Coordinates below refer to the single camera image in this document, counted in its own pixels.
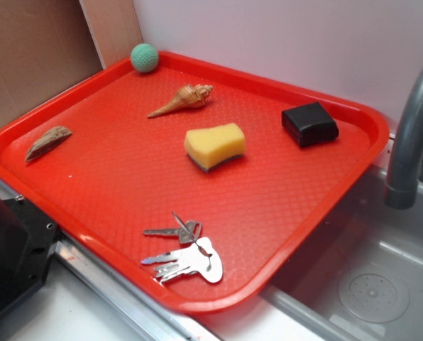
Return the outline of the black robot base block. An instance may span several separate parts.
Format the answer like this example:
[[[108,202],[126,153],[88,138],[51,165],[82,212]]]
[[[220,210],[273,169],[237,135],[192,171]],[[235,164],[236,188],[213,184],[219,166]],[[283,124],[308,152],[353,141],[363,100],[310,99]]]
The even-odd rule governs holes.
[[[0,198],[0,319],[44,286],[58,235],[30,200]]]

